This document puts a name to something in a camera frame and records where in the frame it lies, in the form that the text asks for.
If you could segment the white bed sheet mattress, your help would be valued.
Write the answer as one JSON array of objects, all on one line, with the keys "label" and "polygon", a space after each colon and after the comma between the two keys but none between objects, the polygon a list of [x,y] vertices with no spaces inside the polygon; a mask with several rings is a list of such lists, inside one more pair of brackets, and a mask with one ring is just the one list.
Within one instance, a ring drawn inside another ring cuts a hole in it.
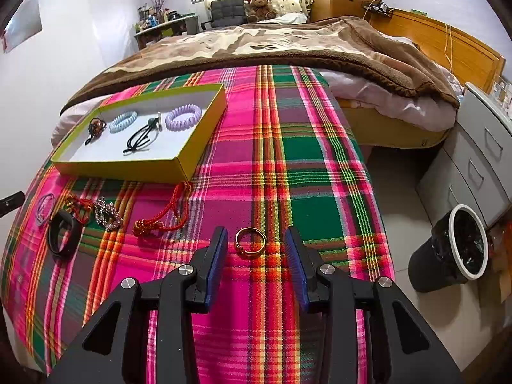
[{"label": "white bed sheet mattress", "polygon": [[[383,35],[399,42],[414,44],[407,38]],[[462,94],[460,83],[447,68],[442,67],[436,62],[435,64],[448,79],[458,100],[459,95]],[[329,88],[336,98],[356,100],[362,103],[366,108],[376,109],[381,115],[392,119],[399,119],[430,132],[444,132],[454,126],[456,109],[458,107],[454,108],[446,101],[436,100],[426,96],[406,98],[392,94],[378,86],[378,84],[370,82],[360,76],[322,68],[317,69],[322,77],[327,80]],[[68,110],[62,109],[61,116],[57,121],[50,139],[51,144],[57,145],[86,113],[110,95],[111,94],[102,95],[86,100]]]}]

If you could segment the black trash bin white rim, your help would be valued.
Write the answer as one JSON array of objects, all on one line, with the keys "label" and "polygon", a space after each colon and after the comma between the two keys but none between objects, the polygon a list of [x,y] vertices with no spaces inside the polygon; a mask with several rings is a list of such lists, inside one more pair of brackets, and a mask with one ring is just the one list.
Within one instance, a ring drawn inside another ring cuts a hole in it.
[{"label": "black trash bin white rim", "polygon": [[458,204],[412,253],[408,276],[416,291],[429,293],[479,279],[488,261],[489,244],[482,220],[468,205]]}]

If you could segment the silver wall poster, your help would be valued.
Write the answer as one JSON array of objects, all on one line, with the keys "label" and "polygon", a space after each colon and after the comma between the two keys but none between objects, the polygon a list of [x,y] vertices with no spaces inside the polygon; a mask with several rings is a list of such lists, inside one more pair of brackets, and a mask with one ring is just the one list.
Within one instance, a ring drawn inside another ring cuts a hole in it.
[{"label": "silver wall poster", "polygon": [[24,1],[1,34],[3,52],[9,53],[43,30],[39,1]]}]

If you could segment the gold ring bangle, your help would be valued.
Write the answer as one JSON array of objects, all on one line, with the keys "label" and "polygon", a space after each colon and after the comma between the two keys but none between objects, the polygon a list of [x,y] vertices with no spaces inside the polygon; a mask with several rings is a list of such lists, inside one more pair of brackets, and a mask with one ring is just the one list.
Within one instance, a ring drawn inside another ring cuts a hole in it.
[{"label": "gold ring bangle", "polygon": [[261,229],[247,226],[234,236],[234,248],[241,258],[257,258],[267,246],[267,235]]}]

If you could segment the wooden headboard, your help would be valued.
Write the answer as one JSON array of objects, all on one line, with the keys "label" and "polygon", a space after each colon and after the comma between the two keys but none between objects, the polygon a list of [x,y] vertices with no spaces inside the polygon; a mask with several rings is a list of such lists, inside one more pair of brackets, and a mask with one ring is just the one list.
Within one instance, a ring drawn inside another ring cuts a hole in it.
[{"label": "wooden headboard", "polygon": [[447,23],[394,9],[372,13],[370,25],[389,36],[407,37],[431,60],[452,71],[461,83],[471,82],[489,93],[505,66],[505,58],[487,44]]}]

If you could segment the dark grey chair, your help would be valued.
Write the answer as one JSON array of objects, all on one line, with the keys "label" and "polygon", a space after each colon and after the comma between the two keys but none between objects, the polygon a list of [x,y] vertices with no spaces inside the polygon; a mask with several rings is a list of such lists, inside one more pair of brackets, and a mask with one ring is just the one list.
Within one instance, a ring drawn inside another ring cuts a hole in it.
[{"label": "dark grey chair", "polygon": [[203,31],[207,30],[208,24],[211,29],[242,25],[247,22],[245,0],[212,0],[210,16],[208,21],[200,24]]}]

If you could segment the black elastic teal bead tie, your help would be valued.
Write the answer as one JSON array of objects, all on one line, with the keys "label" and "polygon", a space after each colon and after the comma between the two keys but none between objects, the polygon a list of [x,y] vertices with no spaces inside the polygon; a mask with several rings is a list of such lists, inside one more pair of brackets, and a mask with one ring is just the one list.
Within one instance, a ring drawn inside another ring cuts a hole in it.
[{"label": "black elastic teal bead tie", "polygon": [[127,141],[126,148],[122,151],[124,155],[134,154],[146,148],[155,141],[162,130],[161,112],[148,120],[148,123],[137,130]]}]

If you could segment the brown teddy bear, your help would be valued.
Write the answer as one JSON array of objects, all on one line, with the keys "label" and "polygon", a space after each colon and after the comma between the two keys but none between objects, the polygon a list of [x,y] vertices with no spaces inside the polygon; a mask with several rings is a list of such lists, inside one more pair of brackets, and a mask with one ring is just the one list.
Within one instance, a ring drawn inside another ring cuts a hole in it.
[{"label": "brown teddy bear", "polygon": [[277,17],[271,0],[244,0],[245,15],[249,23],[271,20]]}]

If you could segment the thin grey wire bangle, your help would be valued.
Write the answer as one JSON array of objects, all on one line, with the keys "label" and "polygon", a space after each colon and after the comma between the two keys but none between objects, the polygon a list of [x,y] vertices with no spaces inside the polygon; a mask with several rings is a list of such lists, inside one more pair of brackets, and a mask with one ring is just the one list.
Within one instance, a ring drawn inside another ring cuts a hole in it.
[{"label": "thin grey wire bangle", "polygon": [[38,199],[35,208],[35,222],[37,226],[42,226],[49,220],[55,203],[56,197],[52,192],[45,193]]}]

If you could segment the white drawer nightstand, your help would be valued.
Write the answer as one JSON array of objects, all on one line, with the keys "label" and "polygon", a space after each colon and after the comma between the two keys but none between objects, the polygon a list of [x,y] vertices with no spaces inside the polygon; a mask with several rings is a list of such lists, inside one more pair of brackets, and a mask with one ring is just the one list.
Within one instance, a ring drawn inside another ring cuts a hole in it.
[{"label": "white drawer nightstand", "polygon": [[511,149],[511,119],[468,82],[455,126],[417,185],[430,222],[465,204],[492,227],[511,209]]}]

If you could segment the cluttered wooden desk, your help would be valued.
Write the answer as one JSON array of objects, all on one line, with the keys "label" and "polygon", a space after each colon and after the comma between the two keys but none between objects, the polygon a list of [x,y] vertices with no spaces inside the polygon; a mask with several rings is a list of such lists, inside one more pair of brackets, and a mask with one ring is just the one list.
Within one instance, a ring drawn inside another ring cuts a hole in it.
[{"label": "cluttered wooden desk", "polygon": [[198,16],[194,13],[179,16],[177,18],[167,20],[167,22],[144,26],[138,26],[134,39],[137,42],[139,50],[143,50],[152,42],[158,42],[162,38],[195,35],[199,32]]}]

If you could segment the brown plush blanket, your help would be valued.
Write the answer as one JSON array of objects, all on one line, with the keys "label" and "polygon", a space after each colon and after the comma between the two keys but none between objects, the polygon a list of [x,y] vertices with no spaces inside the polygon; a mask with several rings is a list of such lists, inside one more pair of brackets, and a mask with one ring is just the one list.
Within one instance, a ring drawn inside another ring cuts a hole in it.
[{"label": "brown plush blanket", "polygon": [[166,37],[106,68],[64,110],[143,83],[216,68],[293,65],[345,72],[406,98],[459,106],[448,79],[415,44],[384,36],[360,17],[315,23],[246,23],[196,35]]}]

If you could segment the yellow-green shallow box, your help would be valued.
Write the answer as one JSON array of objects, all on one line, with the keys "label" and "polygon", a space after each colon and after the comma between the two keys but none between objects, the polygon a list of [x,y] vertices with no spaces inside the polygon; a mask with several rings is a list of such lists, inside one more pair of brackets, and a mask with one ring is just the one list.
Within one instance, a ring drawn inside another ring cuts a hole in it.
[{"label": "yellow-green shallow box", "polygon": [[[188,129],[168,129],[167,115],[189,104],[200,108],[199,121]],[[171,88],[120,100],[86,115],[55,149],[50,162],[61,174],[81,177],[169,184],[191,180],[226,107],[226,91],[221,83]],[[117,116],[133,111],[138,116],[128,128],[118,133],[105,129],[99,138],[86,142],[92,119],[100,118],[109,124]],[[124,155],[128,139],[158,112],[162,130],[155,141],[134,154]]]}]

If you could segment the pink plaid cloth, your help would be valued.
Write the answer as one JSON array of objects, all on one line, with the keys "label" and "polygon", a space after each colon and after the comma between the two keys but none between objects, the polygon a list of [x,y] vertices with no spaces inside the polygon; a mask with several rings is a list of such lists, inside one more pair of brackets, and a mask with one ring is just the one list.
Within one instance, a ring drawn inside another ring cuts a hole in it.
[{"label": "pink plaid cloth", "polygon": [[[210,313],[193,318],[203,383],[308,383],[320,360],[322,322],[300,310],[285,260],[285,230],[351,276],[394,273],[364,159],[343,111],[318,70],[294,66],[214,69],[151,82],[110,102],[169,88],[221,83],[227,107],[196,167],[186,226],[135,237],[134,223],[165,212],[170,185],[62,176],[50,163],[33,179],[7,238],[1,300],[14,331],[44,372],[114,287],[166,275],[206,246],[213,229],[252,226],[267,235],[257,258],[229,249]],[[52,192],[104,197],[123,217],[120,232],[88,224],[78,252],[55,262],[36,225],[38,198]]]}]

